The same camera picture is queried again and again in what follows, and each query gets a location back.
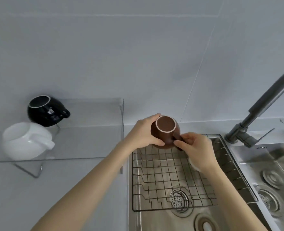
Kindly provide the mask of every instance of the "brown mug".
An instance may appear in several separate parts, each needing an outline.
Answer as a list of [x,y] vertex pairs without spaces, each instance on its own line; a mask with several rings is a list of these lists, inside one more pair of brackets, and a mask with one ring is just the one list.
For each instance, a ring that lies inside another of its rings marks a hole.
[[153,144],[155,147],[160,149],[169,149],[174,147],[174,140],[184,141],[184,139],[180,136],[180,127],[178,123],[169,116],[162,115],[158,117],[157,120],[152,123],[151,134],[152,136],[164,141],[164,146],[157,146]]

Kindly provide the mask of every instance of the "stainless steel sink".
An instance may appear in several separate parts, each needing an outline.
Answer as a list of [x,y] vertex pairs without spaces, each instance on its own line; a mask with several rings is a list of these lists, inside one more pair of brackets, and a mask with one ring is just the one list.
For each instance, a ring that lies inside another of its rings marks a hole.
[[232,146],[231,151],[275,223],[284,231],[284,143],[252,148]]
[[[253,192],[220,135],[207,135],[218,163],[261,222],[271,230]],[[228,230],[213,188],[176,148],[137,149],[130,158],[129,231],[196,230],[210,219],[218,230]]]

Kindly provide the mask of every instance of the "left hand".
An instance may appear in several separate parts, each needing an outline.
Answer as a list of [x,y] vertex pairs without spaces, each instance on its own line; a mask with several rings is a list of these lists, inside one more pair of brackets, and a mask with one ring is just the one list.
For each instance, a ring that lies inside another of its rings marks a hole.
[[163,146],[164,142],[162,140],[151,135],[151,125],[159,116],[160,113],[157,113],[153,116],[137,121],[135,126],[126,136],[125,141],[129,141],[135,149],[139,147],[146,147],[150,144]]

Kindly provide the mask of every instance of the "faucet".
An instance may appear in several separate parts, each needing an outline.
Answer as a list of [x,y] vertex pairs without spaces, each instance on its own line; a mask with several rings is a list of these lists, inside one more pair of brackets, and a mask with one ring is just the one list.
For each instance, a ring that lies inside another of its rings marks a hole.
[[233,129],[225,135],[225,140],[232,144],[240,140],[246,147],[252,147],[273,131],[275,128],[267,132],[259,140],[256,140],[247,133],[249,125],[257,117],[261,116],[283,93],[284,74],[249,109],[249,115],[241,123],[236,124]]

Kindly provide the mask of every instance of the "metal grid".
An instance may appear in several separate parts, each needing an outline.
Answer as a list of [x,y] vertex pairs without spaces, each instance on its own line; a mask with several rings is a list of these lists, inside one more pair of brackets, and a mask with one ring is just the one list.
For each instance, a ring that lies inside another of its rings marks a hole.
[[[210,139],[222,170],[246,202],[256,202],[256,196],[221,137]],[[175,201],[182,198],[178,198],[180,195],[174,193],[177,190],[187,195],[188,201],[182,203],[184,209],[217,205],[209,181],[201,172],[192,168],[184,151],[175,147],[162,150],[149,145],[132,153],[133,211],[179,209],[179,203],[178,207],[175,207]]]

